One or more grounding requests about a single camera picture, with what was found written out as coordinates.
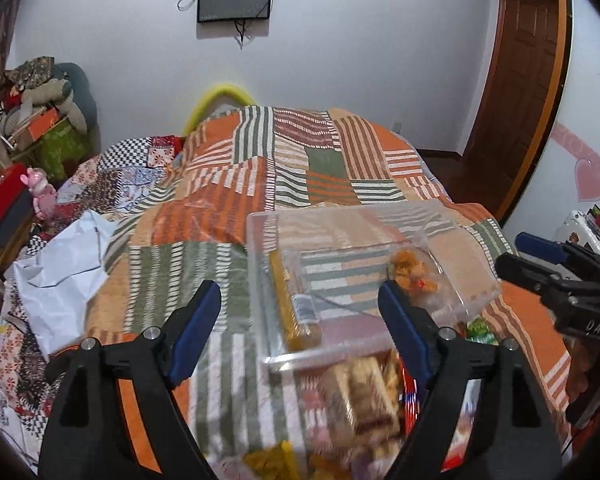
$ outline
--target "barcode label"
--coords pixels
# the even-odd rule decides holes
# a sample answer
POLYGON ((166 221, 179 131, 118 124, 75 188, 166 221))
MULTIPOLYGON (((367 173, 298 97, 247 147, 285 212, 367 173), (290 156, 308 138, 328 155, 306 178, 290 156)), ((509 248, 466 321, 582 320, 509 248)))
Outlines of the barcode label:
POLYGON ((298 324, 318 323, 314 302, 307 294, 294 294, 291 298, 298 324))

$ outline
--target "silver screw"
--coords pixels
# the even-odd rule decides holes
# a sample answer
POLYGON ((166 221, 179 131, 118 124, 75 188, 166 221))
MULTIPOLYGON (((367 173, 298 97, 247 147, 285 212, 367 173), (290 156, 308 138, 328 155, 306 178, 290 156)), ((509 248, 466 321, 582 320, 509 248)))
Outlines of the silver screw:
POLYGON ((504 348, 506 348, 507 350, 517 350, 518 348, 520 348, 520 343, 518 343, 515 339, 507 337, 503 342, 502 342, 502 346, 504 346, 504 348))
POLYGON ((455 339, 458 334, 453 328, 449 328, 448 326, 443 326, 440 330, 438 330, 438 335, 444 339, 445 341, 451 341, 455 339))
POLYGON ((96 346, 96 340, 93 337, 83 339, 80 343, 80 348, 83 350, 91 350, 94 346, 96 346))
POLYGON ((154 339, 158 339, 160 337, 160 329, 157 326, 150 326, 149 328, 145 328, 142 335, 145 339, 153 341, 154 339))

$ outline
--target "baseboard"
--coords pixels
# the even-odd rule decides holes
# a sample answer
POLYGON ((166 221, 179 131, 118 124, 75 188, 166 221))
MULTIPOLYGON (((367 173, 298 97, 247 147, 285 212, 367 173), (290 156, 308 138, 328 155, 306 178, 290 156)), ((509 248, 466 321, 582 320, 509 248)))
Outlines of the baseboard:
POLYGON ((446 152, 445 150, 417 150, 420 156, 428 156, 435 158, 452 158, 453 160, 462 159, 462 155, 458 152, 446 152))

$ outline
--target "yellow arch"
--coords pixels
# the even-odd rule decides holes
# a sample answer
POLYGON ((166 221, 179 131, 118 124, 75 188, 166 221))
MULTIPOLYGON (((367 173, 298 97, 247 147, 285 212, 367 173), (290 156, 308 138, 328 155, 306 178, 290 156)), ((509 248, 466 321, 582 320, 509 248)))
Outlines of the yellow arch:
POLYGON ((249 106, 256 104, 256 101, 247 94, 242 88, 237 87, 236 85, 232 85, 229 83, 222 83, 214 86, 211 90, 209 90, 196 107, 193 108, 191 116, 189 117, 189 121, 187 121, 187 125, 184 127, 182 131, 182 136, 188 136, 192 131, 194 131, 198 125, 205 118, 206 110, 209 108, 209 105, 215 101, 220 96, 227 96, 236 101, 240 106, 249 106))

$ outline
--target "door frame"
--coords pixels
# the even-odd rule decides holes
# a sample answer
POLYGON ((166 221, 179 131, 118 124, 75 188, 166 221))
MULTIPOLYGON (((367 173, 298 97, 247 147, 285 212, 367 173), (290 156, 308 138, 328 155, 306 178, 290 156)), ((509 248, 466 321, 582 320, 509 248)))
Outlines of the door frame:
MULTIPOLYGON (((478 132, 488 111, 488 96, 490 95, 493 87, 493 81, 498 65, 498 58, 500 56, 500 49, 502 47, 504 13, 506 10, 505 1, 506 0, 500 0, 498 23, 496 26, 496 36, 493 44, 493 54, 491 55, 489 72, 484 85, 484 92, 482 93, 480 107, 478 108, 478 113, 476 114, 474 127, 462 158, 471 156, 474 143, 477 139, 477 136, 474 135, 474 133, 478 132)), ((509 187, 504 200, 500 203, 500 206, 495 212, 494 216, 500 225, 503 225, 504 222, 507 221, 513 212, 513 209, 518 204, 526 185, 533 175, 540 156, 542 155, 542 151, 544 150, 544 147, 551 134, 552 127, 554 126, 555 117, 558 112, 558 106, 560 105, 560 100, 562 98, 567 68, 569 65, 571 51, 571 19, 573 16, 571 9, 571 0, 558 0, 558 37, 555 49, 554 66, 552 68, 551 79, 549 81, 549 88, 544 100, 544 105, 542 106, 540 119, 536 125, 536 129, 529 144, 525 158, 523 159, 522 164, 520 165, 520 168, 516 173, 513 183, 509 187)))

